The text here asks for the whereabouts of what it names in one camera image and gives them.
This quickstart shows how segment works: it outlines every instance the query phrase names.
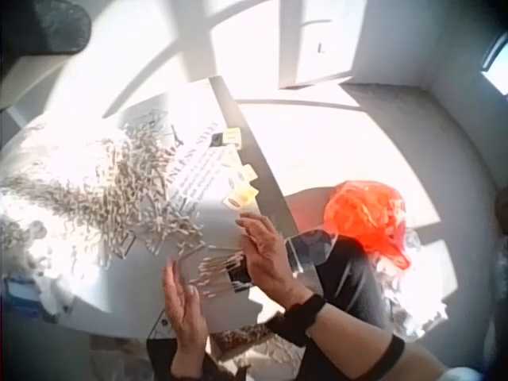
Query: right hand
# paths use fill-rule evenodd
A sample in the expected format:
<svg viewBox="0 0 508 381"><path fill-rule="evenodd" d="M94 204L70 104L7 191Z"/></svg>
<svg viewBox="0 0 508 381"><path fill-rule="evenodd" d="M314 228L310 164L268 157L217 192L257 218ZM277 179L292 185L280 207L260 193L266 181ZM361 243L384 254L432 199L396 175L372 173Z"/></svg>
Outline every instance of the right hand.
<svg viewBox="0 0 508 381"><path fill-rule="evenodd" d="M244 228L240 247L252 281L286 309L305 302L312 291L293 277L284 240L271 221L259 214L241 213L237 225Z"/></svg>

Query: wrist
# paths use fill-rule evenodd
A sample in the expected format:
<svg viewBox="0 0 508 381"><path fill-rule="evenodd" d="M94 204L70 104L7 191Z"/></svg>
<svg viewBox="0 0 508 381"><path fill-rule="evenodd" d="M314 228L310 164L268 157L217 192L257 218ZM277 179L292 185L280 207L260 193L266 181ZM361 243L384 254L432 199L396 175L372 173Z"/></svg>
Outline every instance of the wrist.
<svg viewBox="0 0 508 381"><path fill-rule="evenodd" d="M171 364L171 373L175 377L189 377L199 379L202 375L202 365L204 358L204 350L185 352L177 349Z"/></svg>
<svg viewBox="0 0 508 381"><path fill-rule="evenodd" d="M303 304L314 293L305 287L300 282L296 282L288 289L285 295L281 298L279 304L285 309L289 310L292 306Z"/></svg>

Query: window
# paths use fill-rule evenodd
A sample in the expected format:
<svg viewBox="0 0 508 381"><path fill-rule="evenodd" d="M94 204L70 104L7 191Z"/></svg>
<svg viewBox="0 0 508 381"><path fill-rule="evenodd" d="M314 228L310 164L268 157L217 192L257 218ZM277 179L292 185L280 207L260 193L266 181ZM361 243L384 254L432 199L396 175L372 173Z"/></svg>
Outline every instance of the window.
<svg viewBox="0 0 508 381"><path fill-rule="evenodd" d="M508 96L508 32L503 33L487 52L482 72L505 96Z"/></svg>

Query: orange plastic bag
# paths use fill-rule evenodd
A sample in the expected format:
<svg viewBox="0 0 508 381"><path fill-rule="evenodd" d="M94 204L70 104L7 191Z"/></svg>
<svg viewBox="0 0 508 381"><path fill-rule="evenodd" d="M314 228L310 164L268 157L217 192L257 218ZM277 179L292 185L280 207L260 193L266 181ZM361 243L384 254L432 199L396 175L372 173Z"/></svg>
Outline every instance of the orange plastic bag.
<svg viewBox="0 0 508 381"><path fill-rule="evenodd" d="M411 265L404 253L404 200L388 185L346 181L337 186L325 208L325 229L356 238L365 251L385 256L402 270Z"/></svg>

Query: hand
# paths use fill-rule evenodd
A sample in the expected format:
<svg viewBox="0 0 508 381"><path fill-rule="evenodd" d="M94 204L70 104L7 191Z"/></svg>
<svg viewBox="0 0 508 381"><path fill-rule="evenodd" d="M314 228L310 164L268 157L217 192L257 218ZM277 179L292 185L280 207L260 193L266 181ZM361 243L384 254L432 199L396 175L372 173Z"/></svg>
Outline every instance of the hand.
<svg viewBox="0 0 508 381"><path fill-rule="evenodd" d="M202 316L198 290L194 286L183 286L176 262L165 267L163 286L166 315L178 342L171 373L179 377L199 377L208 327Z"/></svg>
<svg viewBox="0 0 508 381"><path fill-rule="evenodd" d="M293 277L284 240L267 217L242 213L237 225L245 230L240 247L248 274L270 299L288 309L312 296L312 291Z"/></svg>

